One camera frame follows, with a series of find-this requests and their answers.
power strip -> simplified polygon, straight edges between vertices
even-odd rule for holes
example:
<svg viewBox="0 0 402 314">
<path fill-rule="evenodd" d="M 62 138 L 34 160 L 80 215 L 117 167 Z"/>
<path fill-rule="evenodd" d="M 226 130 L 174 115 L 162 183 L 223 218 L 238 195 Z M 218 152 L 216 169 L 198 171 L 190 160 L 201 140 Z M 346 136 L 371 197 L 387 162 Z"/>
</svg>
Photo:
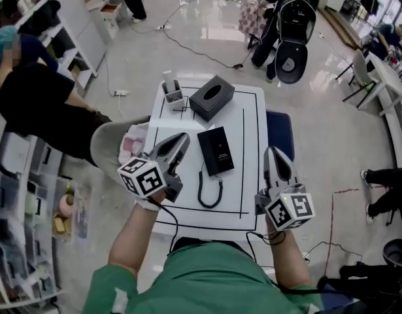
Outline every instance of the power strip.
<svg viewBox="0 0 402 314">
<path fill-rule="evenodd" d="M 128 91 L 125 91 L 125 90 L 115 90 L 115 91 L 114 91 L 114 96 L 117 96 L 117 97 L 119 97 L 119 96 L 125 97 L 125 96 L 127 96 L 128 94 L 129 94 L 129 92 L 128 92 Z"/>
</svg>

blue chair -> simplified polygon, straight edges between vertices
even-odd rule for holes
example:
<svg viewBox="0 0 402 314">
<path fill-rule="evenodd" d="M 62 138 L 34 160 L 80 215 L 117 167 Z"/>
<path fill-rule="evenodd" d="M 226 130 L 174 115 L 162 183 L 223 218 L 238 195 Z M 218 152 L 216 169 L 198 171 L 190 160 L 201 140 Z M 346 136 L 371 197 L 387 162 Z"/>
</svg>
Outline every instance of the blue chair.
<svg viewBox="0 0 402 314">
<path fill-rule="evenodd" d="M 280 149 L 293 161 L 295 149 L 290 116 L 286 113 L 266 111 L 266 121 L 269 146 Z"/>
</svg>

white table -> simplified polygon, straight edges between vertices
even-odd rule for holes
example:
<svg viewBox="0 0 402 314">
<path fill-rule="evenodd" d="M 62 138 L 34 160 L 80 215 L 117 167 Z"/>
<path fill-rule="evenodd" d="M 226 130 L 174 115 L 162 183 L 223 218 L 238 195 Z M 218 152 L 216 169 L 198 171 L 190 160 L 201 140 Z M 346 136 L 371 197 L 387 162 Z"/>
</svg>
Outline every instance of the white table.
<svg viewBox="0 0 402 314">
<path fill-rule="evenodd" d="M 254 206 L 254 195 L 265 187 L 263 153 L 268 145 L 265 98 L 261 88 L 234 85 L 233 99 L 211 121 L 205 122 L 190 109 L 188 98 L 206 82 L 179 81 L 185 98 L 182 111 L 168 108 L 159 86 L 145 151 L 150 151 L 154 145 L 176 133 L 188 133 L 190 145 L 176 169 L 183 189 L 174 203 L 164 203 L 179 221 L 178 236 L 245 241 L 247 231 L 265 231 L 265 218 L 255 215 Z M 198 173 L 203 164 L 197 134 L 220 126 L 226 131 L 234 169 L 219 174 L 224 181 L 222 200 L 215 208 L 206 209 L 197 200 Z M 218 179 L 210 178 L 204 166 L 202 199 L 212 203 L 217 197 Z M 154 231 L 173 235 L 173 218 L 160 211 Z"/>
<path fill-rule="evenodd" d="M 379 116 L 382 116 L 388 109 L 394 107 L 402 100 L 402 83 L 397 72 L 394 71 L 387 63 L 376 57 L 372 52 L 368 54 L 366 60 L 371 61 L 375 66 L 375 70 L 377 71 L 380 80 L 365 101 L 358 107 L 358 109 L 368 104 L 368 102 L 373 100 L 384 88 L 387 88 L 388 90 L 391 90 L 397 94 L 397 99 L 392 101 L 389 106 L 384 108 L 384 110 L 379 113 Z"/>
</svg>

pink cloth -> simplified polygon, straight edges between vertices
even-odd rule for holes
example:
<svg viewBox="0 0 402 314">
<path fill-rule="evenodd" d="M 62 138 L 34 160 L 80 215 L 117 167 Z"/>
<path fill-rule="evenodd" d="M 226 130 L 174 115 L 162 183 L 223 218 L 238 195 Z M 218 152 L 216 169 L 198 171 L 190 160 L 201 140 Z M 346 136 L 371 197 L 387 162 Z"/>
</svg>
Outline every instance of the pink cloth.
<svg viewBox="0 0 402 314">
<path fill-rule="evenodd" d="M 259 0 L 241 0 L 239 31 L 260 37 L 266 27 L 265 9 L 259 9 Z"/>
</svg>

black tissue box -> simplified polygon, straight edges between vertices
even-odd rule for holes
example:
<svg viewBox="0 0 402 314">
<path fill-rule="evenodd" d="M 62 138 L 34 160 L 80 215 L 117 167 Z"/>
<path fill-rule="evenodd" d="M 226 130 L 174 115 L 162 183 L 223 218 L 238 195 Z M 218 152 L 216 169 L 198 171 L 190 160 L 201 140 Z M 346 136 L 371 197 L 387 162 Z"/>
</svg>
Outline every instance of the black tissue box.
<svg viewBox="0 0 402 314">
<path fill-rule="evenodd" d="M 209 121 L 233 96 L 234 86 L 215 76 L 189 98 L 189 104 L 201 118 Z"/>
</svg>

